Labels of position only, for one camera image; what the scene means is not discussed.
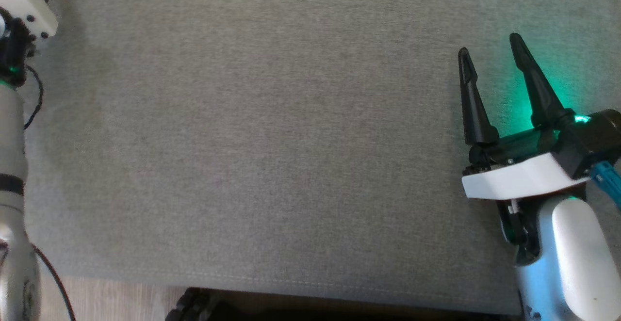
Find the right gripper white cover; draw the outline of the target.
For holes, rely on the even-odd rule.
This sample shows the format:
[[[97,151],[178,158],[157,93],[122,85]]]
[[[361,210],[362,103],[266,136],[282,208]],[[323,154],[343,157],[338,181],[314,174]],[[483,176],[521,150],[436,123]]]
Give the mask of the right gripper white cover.
[[[534,128],[565,128],[575,122],[575,111],[563,106],[541,67],[518,33],[509,42],[516,67],[524,77]],[[459,86],[464,142],[472,146],[470,166],[461,182],[469,199],[512,200],[582,186],[586,176],[573,179],[554,159],[551,150],[558,131],[528,129],[499,139],[490,124],[477,88],[478,75],[466,47],[458,52]]]

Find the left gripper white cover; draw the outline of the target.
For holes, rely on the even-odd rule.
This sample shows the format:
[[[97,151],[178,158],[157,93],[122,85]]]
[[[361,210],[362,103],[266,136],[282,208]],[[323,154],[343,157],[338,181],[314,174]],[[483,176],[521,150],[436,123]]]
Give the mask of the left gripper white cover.
[[[48,0],[0,0],[0,82],[20,87],[27,58],[56,35],[58,19]]]

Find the grey sofa seat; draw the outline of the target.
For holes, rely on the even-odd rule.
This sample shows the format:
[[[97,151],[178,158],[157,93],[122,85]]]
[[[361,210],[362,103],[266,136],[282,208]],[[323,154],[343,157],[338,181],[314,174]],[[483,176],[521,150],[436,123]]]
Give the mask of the grey sofa seat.
[[[577,113],[621,111],[621,0],[49,0],[25,224],[58,272],[519,314],[464,195],[467,47],[501,136],[509,36]]]

